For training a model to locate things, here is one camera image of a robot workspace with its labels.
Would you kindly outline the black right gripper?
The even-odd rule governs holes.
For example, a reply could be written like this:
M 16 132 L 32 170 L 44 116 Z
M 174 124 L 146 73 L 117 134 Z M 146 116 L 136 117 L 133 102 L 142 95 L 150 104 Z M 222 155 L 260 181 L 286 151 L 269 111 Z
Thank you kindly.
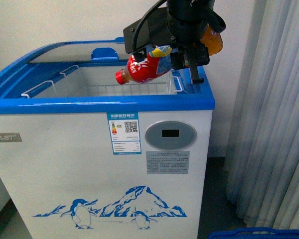
M 199 77 L 197 66 L 208 65 L 210 62 L 207 46 L 196 42 L 189 47 L 178 46 L 170 53 L 172 69 L 190 69 L 191 83 L 193 85 L 203 84 L 204 79 Z

